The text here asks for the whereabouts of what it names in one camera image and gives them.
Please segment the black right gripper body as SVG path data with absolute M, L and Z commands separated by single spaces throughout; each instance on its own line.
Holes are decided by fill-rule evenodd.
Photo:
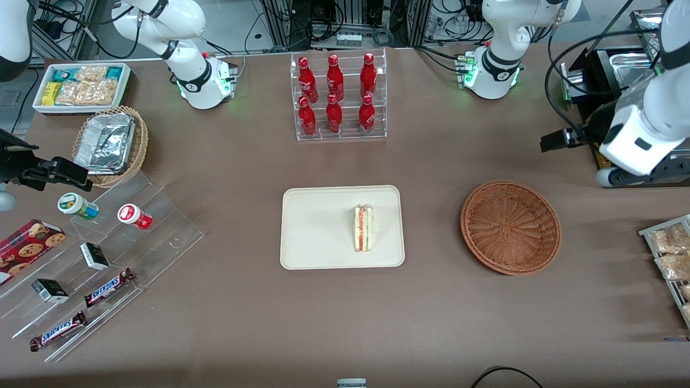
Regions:
M 1 130 L 1 182 L 22 184 L 22 180 L 49 181 L 43 159 L 34 155 L 39 146 L 27 143 L 6 130 Z

